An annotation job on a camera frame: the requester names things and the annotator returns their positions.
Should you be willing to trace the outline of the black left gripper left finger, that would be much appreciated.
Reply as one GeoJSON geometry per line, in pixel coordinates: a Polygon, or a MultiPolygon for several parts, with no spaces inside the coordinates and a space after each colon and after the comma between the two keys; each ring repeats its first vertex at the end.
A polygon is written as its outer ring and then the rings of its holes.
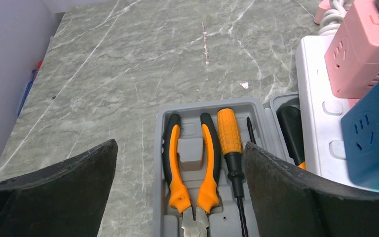
{"type": "Polygon", "coordinates": [[[118,145],[0,182],[0,237],[95,237],[114,180],[118,145]]]}

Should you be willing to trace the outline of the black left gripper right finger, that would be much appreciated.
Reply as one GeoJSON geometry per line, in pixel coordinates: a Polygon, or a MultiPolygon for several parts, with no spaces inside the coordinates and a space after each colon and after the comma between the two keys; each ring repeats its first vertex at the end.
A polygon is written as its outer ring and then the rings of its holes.
{"type": "Polygon", "coordinates": [[[379,193],[340,184],[248,142],[245,175],[262,237],[379,237],[379,193]]]}

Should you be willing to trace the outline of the blue cube socket adapter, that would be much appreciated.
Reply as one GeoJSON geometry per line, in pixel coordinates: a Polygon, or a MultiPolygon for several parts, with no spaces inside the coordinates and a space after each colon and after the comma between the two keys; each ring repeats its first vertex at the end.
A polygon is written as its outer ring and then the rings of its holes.
{"type": "Polygon", "coordinates": [[[341,118],[341,130],[351,182],[379,191],[379,82],[341,118]]]}

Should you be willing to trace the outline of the pink cube socket adapter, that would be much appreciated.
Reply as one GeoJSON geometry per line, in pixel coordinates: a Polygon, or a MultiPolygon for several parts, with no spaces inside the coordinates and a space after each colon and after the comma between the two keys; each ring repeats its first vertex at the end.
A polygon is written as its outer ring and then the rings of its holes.
{"type": "Polygon", "coordinates": [[[379,10],[374,0],[356,0],[324,56],[332,93],[361,99],[379,82],[379,10]]]}

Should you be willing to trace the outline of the black orange utility knife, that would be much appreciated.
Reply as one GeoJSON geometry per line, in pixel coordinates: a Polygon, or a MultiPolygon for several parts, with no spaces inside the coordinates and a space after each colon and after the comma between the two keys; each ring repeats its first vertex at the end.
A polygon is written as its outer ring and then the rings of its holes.
{"type": "Polygon", "coordinates": [[[296,166],[306,169],[301,112],[293,106],[285,106],[277,112],[289,156],[296,166]]]}

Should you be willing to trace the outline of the grey plastic tool tray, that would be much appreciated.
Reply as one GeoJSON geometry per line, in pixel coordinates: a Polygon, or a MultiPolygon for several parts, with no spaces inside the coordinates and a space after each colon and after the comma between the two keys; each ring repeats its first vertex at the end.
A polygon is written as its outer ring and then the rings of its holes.
{"type": "MultiPolygon", "coordinates": [[[[207,146],[203,139],[200,115],[209,113],[217,127],[217,112],[222,108],[233,109],[241,136],[243,148],[250,141],[247,117],[252,124],[252,135],[256,144],[273,155],[295,164],[289,157],[277,111],[285,106],[300,109],[298,92],[278,94],[271,98],[270,108],[264,108],[262,102],[253,97],[179,104],[162,108],[156,116],[154,141],[154,194],[152,215],[152,237],[183,237],[182,215],[169,206],[170,190],[164,178],[162,154],[163,135],[169,117],[180,116],[180,136],[177,143],[178,165],[181,178],[186,185],[196,214],[195,204],[199,186],[204,180],[207,168],[207,146]]],[[[221,156],[221,173],[218,183],[219,206],[212,208],[209,219],[209,237],[242,237],[239,211],[233,196],[232,185],[227,178],[227,165],[221,156]]],[[[249,188],[246,179],[243,182],[245,199],[243,201],[249,237],[259,237],[258,225],[254,215],[249,188]]]]}

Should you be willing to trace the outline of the orange black pliers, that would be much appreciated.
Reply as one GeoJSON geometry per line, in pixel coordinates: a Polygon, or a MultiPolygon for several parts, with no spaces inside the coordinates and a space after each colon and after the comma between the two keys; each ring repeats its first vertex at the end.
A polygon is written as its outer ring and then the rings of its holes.
{"type": "Polygon", "coordinates": [[[192,148],[180,138],[181,121],[179,114],[172,114],[163,133],[162,165],[170,190],[168,204],[181,215],[185,237],[206,237],[208,216],[219,205],[220,142],[209,113],[200,115],[202,137],[190,142],[192,148]]]}

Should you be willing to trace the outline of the white power strip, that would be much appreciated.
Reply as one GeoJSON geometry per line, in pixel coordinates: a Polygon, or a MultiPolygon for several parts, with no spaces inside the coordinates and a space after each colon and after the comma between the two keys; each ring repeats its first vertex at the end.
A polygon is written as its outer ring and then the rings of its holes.
{"type": "Polygon", "coordinates": [[[296,52],[306,169],[356,188],[348,176],[341,118],[359,101],[333,95],[324,55],[331,36],[306,36],[296,52]]]}

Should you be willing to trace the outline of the orange black screwdriver in tray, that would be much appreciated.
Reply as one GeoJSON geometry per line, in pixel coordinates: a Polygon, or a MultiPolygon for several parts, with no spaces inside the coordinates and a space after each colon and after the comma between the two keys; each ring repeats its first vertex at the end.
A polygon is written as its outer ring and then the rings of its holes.
{"type": "Polygon", "coordinates": [[[220,109],[217,116],[219,141],[228,169],[227,177],[231,181],[233,196],[236,198],[242,236],[247,237],[248,229],[243,206],[245,175],[242,171],[242,142],[237,119],[231,108],[220,109]]]}

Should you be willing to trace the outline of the blue red pen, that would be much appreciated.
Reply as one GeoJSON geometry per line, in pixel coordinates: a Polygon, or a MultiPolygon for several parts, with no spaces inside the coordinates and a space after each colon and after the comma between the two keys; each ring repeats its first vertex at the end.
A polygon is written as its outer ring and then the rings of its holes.
{"type": "Polygon", "coordinates": [[[23,109],[25,101],[26,101],[26,99],[28,97],[28,94],[29,94],[29,92],[30,92],[30,90],[32,88],[32,85],[33,85],[33,83],[34,83],[34,81],[35,81],[35,79],[37,77],[37,74],[38,74],[38,72],[39,72],[39,70],[40,70],[40,68],[42,66],[42,63],[43,63],[43,61],[41,60],[39,62],[39,64],[37,65],[37,67],[34,70],[32,70],[31,78],[30,78],[30,80],[28,81],[28,83],[26,85],[26,88],[24,90],[24,94],[23,94],[23,96],[21,98],[21,102],[20,102],[20,105],[19,105],[18,110],[17,110],[17,115],[18,116],[20,116],[20,114],[21,114],[21,111],[23,109]]]}

